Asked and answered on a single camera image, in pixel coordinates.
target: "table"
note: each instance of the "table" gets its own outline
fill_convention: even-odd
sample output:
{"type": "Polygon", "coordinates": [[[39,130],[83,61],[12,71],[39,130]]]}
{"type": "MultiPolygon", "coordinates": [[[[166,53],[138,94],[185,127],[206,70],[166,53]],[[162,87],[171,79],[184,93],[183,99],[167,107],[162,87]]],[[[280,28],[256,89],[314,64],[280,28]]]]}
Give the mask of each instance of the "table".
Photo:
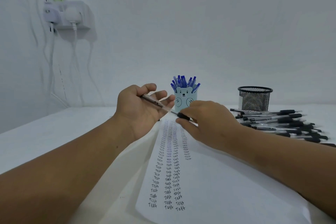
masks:
{"type": "MultiPolygon", "coordinates": [[[[269,110],[303,110],[309,122],[322,126],[336,143],[336,105],[270,105],[269,110]]],[[[53,150],[105,122],[115,107],[68,108],[0,134],[0,174],[53,150]]],[[[82,202],[70,223],[151,223],[135,210],[160,122],[129,145],[111,164],[82,202]]],[[[312,218],[319,210],[310,212],[312,218]]]]}

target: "pile of pens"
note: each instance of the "pile of pens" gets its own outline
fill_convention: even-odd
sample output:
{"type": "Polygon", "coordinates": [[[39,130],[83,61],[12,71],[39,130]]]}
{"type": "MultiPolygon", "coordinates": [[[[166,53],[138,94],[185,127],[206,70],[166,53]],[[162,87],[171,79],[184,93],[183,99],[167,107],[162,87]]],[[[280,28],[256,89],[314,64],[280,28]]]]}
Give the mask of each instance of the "pile of pens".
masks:
{"type": "Polygon", "coordinates": [[[177,93],[176,88],[180,87],[180,88],[188,88],[188,87],[192,87],[192,91],[191,93],[195,93],[199,86],[201,85],[200,83],[196,84],[196,76],[194,76],[194,78],[190,77],[189,81],[186,81],[186,77],[184,75],[182,76],[174,76],[173,77],[173,83],[171,83],[171,87],[173,88],[174,92],[177,93]]]}
{"type": "Polygon", "coordinates": [[[266,133],[274,133],[279,136],[313,143],[325,143],[328,140],[326,134],[322,130],[317,129],[315,123],[304,120],[302,117],[305,115],[301,114],[301,111],[298,110],[258,112],[230,109],[230,111],[237,113],[236,119],[238,119],[241,125],[266,133]]]}

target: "white paper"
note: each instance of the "white paper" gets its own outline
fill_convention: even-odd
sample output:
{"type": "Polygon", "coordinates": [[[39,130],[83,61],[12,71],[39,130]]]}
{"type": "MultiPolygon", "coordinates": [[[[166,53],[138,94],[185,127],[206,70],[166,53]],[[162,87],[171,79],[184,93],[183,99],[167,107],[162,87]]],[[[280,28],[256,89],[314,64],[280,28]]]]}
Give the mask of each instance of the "white paper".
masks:
{"type": "Polygon", "coordinates": [[[293,190],[196,141],[173,120],[163,121],[136,203],[159,224],[307,224],[307,206],[293,190]]]}

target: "wire mesh cup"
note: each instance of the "wire mesh cup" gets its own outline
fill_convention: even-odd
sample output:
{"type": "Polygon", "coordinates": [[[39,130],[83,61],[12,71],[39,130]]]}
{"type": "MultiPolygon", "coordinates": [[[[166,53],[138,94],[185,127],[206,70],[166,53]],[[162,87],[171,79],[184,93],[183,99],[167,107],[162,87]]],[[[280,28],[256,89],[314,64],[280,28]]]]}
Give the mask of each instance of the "wire mesh cup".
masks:
{"type": "Polygon", "coordinates": [[[271,88],[257,86],[239,87],[239,109],[248,111],[268,111],[271,88]]]}

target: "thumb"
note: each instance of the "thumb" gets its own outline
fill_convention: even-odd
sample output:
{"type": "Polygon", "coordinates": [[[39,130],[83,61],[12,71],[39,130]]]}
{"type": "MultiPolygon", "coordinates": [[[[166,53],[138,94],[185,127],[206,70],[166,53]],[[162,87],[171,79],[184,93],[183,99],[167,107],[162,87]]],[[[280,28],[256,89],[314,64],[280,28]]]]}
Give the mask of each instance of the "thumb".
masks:
{"type": "Polygon", "coordinates": [[[199,130],[198,127],[194,124],[192,124],[190,121],[187,121],[186,119],[177,118],[176,123],[180,124],[182,128],[184,128],[191,136],[195,139],[198,138],[199,130]]]}

